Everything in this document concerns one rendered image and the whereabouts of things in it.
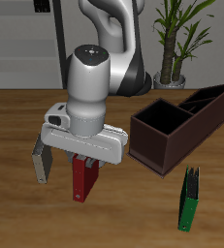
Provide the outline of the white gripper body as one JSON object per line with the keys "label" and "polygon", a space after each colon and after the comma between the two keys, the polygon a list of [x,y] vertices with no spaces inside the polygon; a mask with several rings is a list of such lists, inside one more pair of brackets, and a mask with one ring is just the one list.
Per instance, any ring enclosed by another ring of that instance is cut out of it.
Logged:
{"label": "white gripper body", "polygon": [[122,161],[128,135],[121,128],[105,124],[99,134],[85,139],[44,123],[41,140],[52,147],[117,165]]}

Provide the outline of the red book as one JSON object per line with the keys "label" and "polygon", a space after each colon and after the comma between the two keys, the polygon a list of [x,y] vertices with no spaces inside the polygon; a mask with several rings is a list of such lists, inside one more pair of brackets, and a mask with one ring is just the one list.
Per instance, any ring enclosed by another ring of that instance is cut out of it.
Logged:
{"label": "red book", "polygon": [[90,157],[75,154],[73,157],[73,200],[84,202],[99,175],[99,161],[95,159],[93,167],[85,166]]}

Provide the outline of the dark brown desk caddy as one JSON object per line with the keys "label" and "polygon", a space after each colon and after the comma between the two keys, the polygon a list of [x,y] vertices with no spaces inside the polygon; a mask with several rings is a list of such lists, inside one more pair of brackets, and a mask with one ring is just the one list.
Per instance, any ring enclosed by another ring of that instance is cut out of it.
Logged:
{"label": "dark brown desk caddy", "polygon": [[224,84],[174,105],[162,98],[131,116],[128,156],[163,177],[224,123]]}

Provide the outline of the green book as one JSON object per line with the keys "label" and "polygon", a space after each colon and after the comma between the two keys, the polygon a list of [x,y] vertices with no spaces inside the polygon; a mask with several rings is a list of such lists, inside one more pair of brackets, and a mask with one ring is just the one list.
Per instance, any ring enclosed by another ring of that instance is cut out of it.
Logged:
{"label": "green book", "polygon": [[199,202],[200,169],[186,168],[179,199],[178,229],[189,232]]}

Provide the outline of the green pot plant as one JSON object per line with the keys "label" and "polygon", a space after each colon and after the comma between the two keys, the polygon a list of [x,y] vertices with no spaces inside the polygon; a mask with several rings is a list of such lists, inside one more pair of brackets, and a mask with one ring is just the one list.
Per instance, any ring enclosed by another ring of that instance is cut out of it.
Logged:
{"label": "green pot plant", "polygon": [[163,28],[157,30],[161,40],[159,43],[164,47],[161,71],[153,77],[153,87],[155,89],[183,89],[186,78],[181,72],[182,62],[186,58],[193,59],[192,52],[211,40],[206,40],[209,27],[204,29],[197,37],[194,37],[200,21],[185,26],[192,17],[204,8],[210,6],[215,0],[204,0],[197,4],[197,0],[186,9],[182,9],[182,0],[164,0],[165,13],[157,9],[160,18],[154,21],[154,25],[159,23]]}

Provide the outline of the grey shelf unit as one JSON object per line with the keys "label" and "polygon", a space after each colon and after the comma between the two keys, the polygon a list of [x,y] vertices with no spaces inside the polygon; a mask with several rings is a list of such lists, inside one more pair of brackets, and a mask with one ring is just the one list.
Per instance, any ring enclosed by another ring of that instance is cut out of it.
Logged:
{"label": "grey shelf unit", "polygon": [[60,0],[0,0],[0,89],[65,87]]}

